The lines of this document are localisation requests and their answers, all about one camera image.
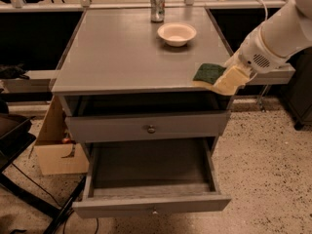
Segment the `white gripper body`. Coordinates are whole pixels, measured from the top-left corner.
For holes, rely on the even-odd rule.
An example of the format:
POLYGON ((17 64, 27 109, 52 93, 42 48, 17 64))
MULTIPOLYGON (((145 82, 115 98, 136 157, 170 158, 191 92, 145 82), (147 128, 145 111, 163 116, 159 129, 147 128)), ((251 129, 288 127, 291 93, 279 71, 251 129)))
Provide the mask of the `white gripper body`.
POLYGON ((283 65, 289 56, 279 56, 265 43, 262 26, 254 29, 232 56, 232 64, 248 73, 268 73, 283 65))

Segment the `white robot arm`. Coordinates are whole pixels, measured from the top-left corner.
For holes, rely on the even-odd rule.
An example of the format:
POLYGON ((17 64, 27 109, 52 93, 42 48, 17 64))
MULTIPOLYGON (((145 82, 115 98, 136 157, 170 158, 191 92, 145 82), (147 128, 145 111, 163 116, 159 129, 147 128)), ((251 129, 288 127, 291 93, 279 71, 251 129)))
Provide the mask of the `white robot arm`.
POLYGON ((312 0, 288 0, 245 38, 240 48, 221 66, 221 73, 215 72, 212 77, 202 64, 193 78, 193 85, 234 96, 257 74, 282 66, 294 54, 311 46, 312 0))

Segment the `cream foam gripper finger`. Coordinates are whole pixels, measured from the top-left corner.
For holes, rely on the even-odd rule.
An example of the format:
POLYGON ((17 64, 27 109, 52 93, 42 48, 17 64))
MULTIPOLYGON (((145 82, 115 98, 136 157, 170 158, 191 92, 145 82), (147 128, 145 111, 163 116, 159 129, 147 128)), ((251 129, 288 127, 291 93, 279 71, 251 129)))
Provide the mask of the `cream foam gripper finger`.
POLYGON ((255 73, 246 74, 241 68, 232 64, 232 60, 227 62, 224 73, 212 85, 202 81, 192 81, 192 85, 208 89, 223 96, 234 96, 237 90, 244 87, 254 77, 255 73))

